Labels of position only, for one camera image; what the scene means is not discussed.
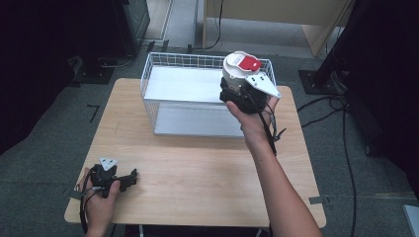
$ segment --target finger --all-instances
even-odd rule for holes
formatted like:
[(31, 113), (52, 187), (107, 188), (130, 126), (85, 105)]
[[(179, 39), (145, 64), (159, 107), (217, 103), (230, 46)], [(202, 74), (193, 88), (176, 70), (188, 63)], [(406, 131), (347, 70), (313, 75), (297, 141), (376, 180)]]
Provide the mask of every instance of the finger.
[(114, 181), (109, 189), (108, 201), (115, 202), (117, 200), (118, 194), (120, 193), (120, 181)]
[(275, 107), (277, 106), (277, 103), (280, 99), (277, 97), (271, 97), (271, 99), (268, 101), (269, 107), (275, 111)]
[(238, 109), (238, 107), (231, 101), (227, 101), (225, 104), (227, 105), (227, 108), (231, 112), (231, 114), (234, 115), (240, 121), (242, 116), (242, 112), (240, 111), (240, 109)]
[(84, 175), (83, 175), (83, 177), (81, 178), (81, 180), (78, 182), (78, 185), (80, 186), (80, 187), (83, 187), (83, 183), (84, 183), (84, 180), (86, 179), (86, 177), (87, 177), (87, 174), (89, 173), (89, 168), (84, 168)]

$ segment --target wooden table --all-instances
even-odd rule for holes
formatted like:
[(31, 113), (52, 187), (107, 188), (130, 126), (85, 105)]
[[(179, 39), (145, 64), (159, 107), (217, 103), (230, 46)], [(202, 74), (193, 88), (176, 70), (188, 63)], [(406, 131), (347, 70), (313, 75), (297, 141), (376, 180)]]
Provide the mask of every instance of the wooden table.
[[(138, 170), (135, 186), (121, 193), (114, 223), (267, 227), (259, 179), (243, 139), (154, 135), (139, 91), (140, 80), (119, 79), (83, 167), (99, 157), (120, 161), (117, 176)], [(304, 137), (288, 87), (277, 105), (278, 157), (319, 227), (326, 224)], [(80, 222), (79, 200), (65, 211)]]

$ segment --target human arm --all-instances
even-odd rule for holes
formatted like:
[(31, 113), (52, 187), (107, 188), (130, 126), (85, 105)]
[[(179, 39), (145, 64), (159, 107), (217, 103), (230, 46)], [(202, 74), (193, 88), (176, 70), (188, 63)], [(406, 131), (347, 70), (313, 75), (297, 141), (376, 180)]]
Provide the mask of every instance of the human arm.
[[(278, 99), (268, 105), (275, 110)], [(321, 236), (321, 232), (305, 203), (293, 188), (275, 157), (258, 115), (246, 115), (232, 102), (226, 103), (241, 123), (246, 145), (252, 154), (265, 198), (274, 236)], [(263, 112), (267, 124), (270, 115)]]
[[(84, 176), (79, 183), (80, 187), (83, 187), (84, 181), (89, 173), (89, 168), (85, 168)], [(102, 237), (105, 236), (108, 226), (112, 222), (115, 212), (115, 203), (117, 201), (118, 194), (120, 193), (120, 181), (114, 181), (109, 190), (107, 198), (103, 198), (100, 195), (94, 195), (94, 191), (90, 190), (84, 198), (86, 203), (87, 199), (91, 197), (86, 203), (86, 216), (88, 231), (86, 237)], [(92, 182), (87, 182), (86, 190), (93, 187)]]

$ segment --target metal wire cage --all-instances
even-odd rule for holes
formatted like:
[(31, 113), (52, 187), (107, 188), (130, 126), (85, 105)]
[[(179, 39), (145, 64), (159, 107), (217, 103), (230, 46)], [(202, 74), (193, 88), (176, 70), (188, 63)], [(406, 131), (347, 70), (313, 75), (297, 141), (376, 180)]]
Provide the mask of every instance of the metal wire cage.
[[(218, 98), (223, 60), (224, 56), (162, 52), (148, 54), (141, 75), (140, 91), (154, 133), (242, 136), (240, 130), (229, 131), (231, 123), (237, 121), (232, 119), (232, 115)], [(262, 62), (260, 72), (266, 73), (276, 85), (271, 61), (259, 60)], [(180, 92), (176, 96), (171, 97), (171, 94), (178, 91)], [(197, 99), (191, 94), (210, 95)], [(162, 125), (163, 120), (170, 124)]]

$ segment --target white container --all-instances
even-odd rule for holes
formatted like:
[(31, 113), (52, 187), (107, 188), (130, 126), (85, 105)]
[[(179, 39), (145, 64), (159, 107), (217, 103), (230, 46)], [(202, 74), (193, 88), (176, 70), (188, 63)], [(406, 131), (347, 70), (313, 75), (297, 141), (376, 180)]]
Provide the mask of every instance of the white container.
[[(155, 134), (242, 137), (240, 124), (219, 99), (223, 56), (148, 54), (141, 97)], [(262, 62), (276, 85), (272, 63)]]
[(230, 53), (222, 62), (222, 76), (227, 81), (231, 89), (239, 92), (239, 86), (247, 83), (245, 78), (251, 75), (257, 75), (260, 68), (257, 67), (255, 70), (245, 70), (239, 66), (240, 62), (246, 57), (258, 60), (255, 56), (250, 55), (244, 51), (235, 51)]

